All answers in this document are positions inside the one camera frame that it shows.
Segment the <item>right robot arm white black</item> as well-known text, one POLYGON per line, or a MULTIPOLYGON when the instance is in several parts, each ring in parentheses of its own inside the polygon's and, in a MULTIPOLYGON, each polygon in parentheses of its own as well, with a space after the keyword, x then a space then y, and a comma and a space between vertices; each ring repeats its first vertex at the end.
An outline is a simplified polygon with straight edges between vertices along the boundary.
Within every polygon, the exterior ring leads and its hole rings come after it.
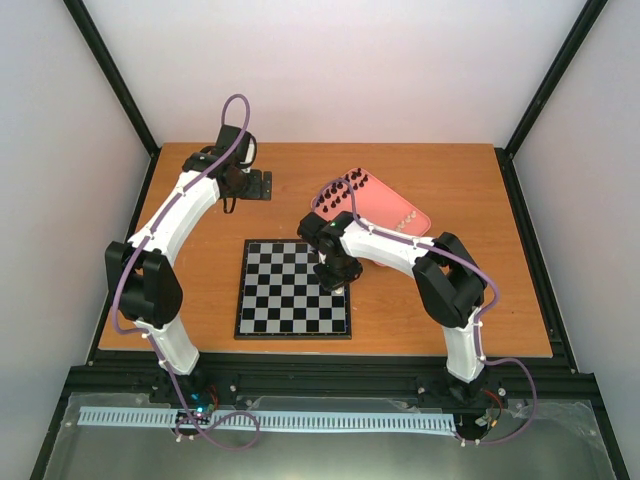
POLYGON ((412 237, 349 211, 332 220, 311 212, 300 221, 297 234, 319 254, 314 274, 327 291, 357 280, 363 273, 362 259, 412 278, 424 310, 442 327, 445 338, 446 372, 433 382, 433 393, 465 406, 478 399, 486 372, 474 329, 488 281, 455 235, 412 237))

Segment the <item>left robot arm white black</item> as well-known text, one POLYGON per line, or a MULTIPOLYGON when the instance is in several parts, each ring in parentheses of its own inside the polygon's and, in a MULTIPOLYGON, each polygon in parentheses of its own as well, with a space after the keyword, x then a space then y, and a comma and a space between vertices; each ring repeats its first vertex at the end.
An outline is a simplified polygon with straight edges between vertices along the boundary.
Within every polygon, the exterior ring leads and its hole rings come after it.
POLYGON ((268 175, 252 169, 256 155, 250 132, 223 125, 214 144, 185 160, 175 186, 147 223, 105 251, 114 329, 138 333, 158 349, 160 366, 176 374, 172 388, 186 402, 206 395, 208 378, 195 369, 200 353, 180 318, 183 290, 174 264, 185 240, 218 201, 230 214, 238 199, 266 193, 268 175))

